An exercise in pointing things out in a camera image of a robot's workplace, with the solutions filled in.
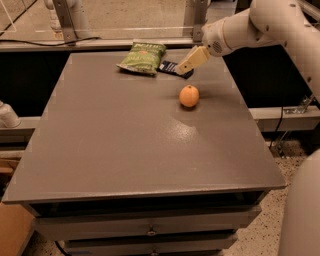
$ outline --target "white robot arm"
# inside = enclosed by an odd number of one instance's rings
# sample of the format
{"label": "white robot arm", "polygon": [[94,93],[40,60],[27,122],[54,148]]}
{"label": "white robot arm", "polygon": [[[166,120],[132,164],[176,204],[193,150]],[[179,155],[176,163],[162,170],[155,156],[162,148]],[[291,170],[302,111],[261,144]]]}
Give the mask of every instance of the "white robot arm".
{"label": "white robot arm", "polygon": [[[66,0],[72,23],[78,38],[91,37],[89,22],[85,15],[82,0]],[[51,28],[54,31],[61,30],[59,18],[57,16],[53,0],[44,0],[44,4],[50,11]]]}
{"label": "white robot arm", "polygon": [[280,44],[320,101],[320,32],[296,0],[253,0],[249,9],[203,27],[203,45],[213,56],[242,47]]}

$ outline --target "orange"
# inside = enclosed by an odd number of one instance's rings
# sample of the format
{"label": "orange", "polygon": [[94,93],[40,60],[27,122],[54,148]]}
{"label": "orange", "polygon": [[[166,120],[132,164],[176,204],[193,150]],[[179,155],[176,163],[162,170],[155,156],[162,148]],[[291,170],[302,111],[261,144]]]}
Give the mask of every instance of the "orange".
{"label": "orange", "polygon": [[193,85],[185,86],[179,94],[180,103],[185,107],[194,107],[199,101],[199,91]]}

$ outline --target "chip bag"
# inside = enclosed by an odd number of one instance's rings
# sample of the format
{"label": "chip bag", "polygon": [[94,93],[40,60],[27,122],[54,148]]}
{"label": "chip bag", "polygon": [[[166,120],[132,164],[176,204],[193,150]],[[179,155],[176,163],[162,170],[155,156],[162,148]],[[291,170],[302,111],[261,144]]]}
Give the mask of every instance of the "chip bag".
{"label": "chip bag", "polygon": [[155,75],[167,47],[163,44],[134,42],[119,68],[143,74]]}

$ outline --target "black object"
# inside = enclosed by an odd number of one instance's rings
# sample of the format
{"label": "black object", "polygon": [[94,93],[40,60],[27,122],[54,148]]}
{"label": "black object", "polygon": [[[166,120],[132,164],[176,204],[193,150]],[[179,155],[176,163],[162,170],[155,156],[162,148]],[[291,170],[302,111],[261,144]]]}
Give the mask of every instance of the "black object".
{"label": "black object", "polygon": [[297,106],[311,95],[280,45],[242,48],[223,58],[248,108]]}
{"label": "black object", "polygon": [[0,53],[0,100],[18,116],[41,116],[69,57],[67,51]]}
{"label": "black object", "polygon": [[180,76],[184,79],[188,79],[190,76],[193,75],[193,72],[194,70],[190,70],[189,72],[183,74],[183,75],[179,75],[175,72],[175,68],[176,66],[178,65],[178,63],[175,63],[175,62],[171,62],[171,61],[167,61],[167,60],[164,60],[160,67],[158,68],[158,71],[159,72],[162,72],[162,73],[167,73],[167,74],[170,74],[170,75],[174,75],[174,76]]}
{"label": "black object", "polygon": [[59,249],[59,251],[65,255],[65,256],[71,256],[71,254],[69,253],[66,253],[65,250],[63,250],[63,248],[61,247],[61,245],[57,242],[57,241],[54,241],[55,245],[57,246],[57,248]]}

